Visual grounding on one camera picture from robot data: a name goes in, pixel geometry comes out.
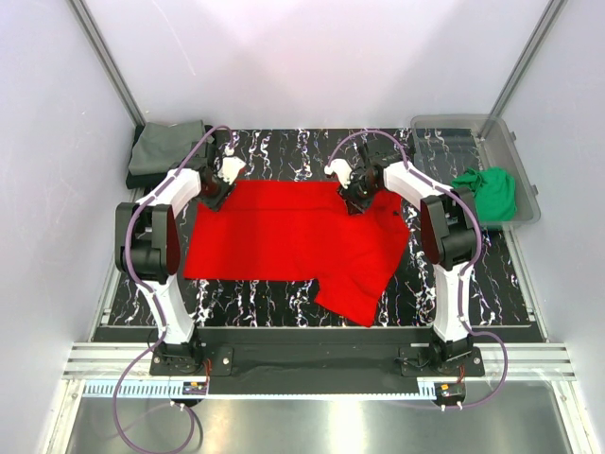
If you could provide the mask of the red t shirt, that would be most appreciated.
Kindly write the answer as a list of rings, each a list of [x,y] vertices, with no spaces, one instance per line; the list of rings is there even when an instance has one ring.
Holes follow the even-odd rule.
[[[380,191],[361,215],[337,183],[243,181],[219,211],[199,205],[187,279],[319,283],[318,305],[370,327],[405,252],[401,197]]]

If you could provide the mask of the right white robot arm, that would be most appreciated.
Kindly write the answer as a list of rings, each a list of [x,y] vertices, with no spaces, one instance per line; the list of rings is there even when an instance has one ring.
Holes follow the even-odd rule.
[[[388,190],[420,212],[425,258],[435,277],[436,312],[429,346],[409,366],[441,375],[462,375],[472,359],[473,335],[468,322],[470,274],[480,256],[481,232],[473,193],[453,190],[423,174],[406,156],[371,153],[360,147],[360,166],[353,168],[335,154],[324,168],[337,178],[337,193],[350,215],[369,210],[376,195]]]

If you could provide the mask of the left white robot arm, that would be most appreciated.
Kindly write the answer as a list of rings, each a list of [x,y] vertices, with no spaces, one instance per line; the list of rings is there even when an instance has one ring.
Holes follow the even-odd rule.
[[[246,163],[232,154],[219,164],[215,158],[212,151],[204,151],[201,162],[191,166],[193,156],[188,155],[149,194],[115,210],[115,264],[145,297],[156,323],[157,340],[147,347],[156,374],[208,370],[179,285],[182,250],[176,220],[190,201],[199,200],[216,212],[233,192]]]

